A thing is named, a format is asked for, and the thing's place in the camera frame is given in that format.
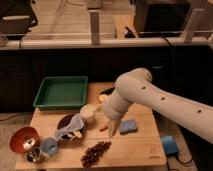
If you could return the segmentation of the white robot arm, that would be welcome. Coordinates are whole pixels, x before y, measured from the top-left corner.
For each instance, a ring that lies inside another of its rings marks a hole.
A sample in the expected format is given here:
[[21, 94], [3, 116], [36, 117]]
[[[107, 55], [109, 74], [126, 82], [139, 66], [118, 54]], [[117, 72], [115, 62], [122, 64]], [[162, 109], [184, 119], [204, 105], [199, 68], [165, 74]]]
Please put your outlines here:
[[154, 86], [152, 75], [145, 68], [120, 75], [102, 109], [110, 121], [119, 122], [133, 103], [153, 109], [213, 144], [213, 107]]

